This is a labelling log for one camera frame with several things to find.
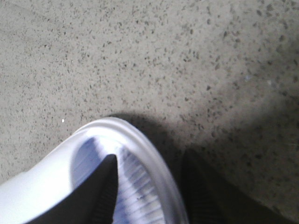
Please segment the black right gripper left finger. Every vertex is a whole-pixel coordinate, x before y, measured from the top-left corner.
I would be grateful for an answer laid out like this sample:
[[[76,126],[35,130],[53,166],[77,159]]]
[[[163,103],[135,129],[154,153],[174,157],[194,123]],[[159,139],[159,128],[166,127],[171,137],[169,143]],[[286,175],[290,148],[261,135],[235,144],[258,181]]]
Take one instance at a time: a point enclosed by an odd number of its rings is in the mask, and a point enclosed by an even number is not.
[[[29,223],[111,224],[117,193],[117,158],[109,154],[69,196]]]

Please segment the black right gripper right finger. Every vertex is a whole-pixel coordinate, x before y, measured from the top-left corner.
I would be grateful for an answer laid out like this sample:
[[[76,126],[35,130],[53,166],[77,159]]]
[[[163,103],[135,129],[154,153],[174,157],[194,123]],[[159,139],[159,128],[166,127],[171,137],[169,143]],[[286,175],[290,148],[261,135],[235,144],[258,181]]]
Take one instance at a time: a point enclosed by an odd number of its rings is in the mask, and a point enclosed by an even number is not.
[[[192,224],[288,224],[227,182],[194,150],[182,158],[182,195]]]

